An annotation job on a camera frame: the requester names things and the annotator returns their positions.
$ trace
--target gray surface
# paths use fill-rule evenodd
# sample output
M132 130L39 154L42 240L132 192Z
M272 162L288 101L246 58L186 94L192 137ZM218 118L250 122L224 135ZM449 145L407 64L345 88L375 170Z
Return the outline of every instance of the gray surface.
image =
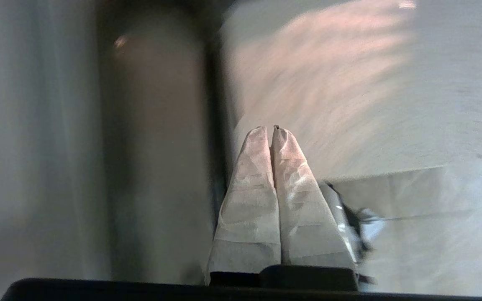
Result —
M377 279L369 290L482 296L482 161L334 187L390 217L360 269Z
M235 149L279 124L317 179L482 158L482 1L253 1L223 32Z
M90 2L0 0L0 296L109 278L92 22Z

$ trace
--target gray wall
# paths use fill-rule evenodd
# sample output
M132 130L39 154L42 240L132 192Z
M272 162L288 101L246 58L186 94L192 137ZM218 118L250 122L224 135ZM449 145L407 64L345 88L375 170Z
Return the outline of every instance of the gray wall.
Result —
M91 2L0 0L0 295L109 278Z

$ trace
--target white cloth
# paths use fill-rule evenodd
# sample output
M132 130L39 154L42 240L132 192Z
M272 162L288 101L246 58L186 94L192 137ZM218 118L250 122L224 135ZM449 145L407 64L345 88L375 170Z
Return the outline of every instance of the white cloth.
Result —
M220 208L209 272L259 273L280 264L279 208L267 129L250 131Z
M269 265L355 269L327 202L288 130L248 133L218 218L209 272L259 273Z

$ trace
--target blurry background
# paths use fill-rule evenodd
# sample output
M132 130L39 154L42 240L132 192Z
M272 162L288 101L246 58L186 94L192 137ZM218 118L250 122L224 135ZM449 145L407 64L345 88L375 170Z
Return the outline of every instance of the blurry background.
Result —
M428 0L0 0L0 296L201 283L231 162L273 124L394 220L377 290L482 296L482 1Z

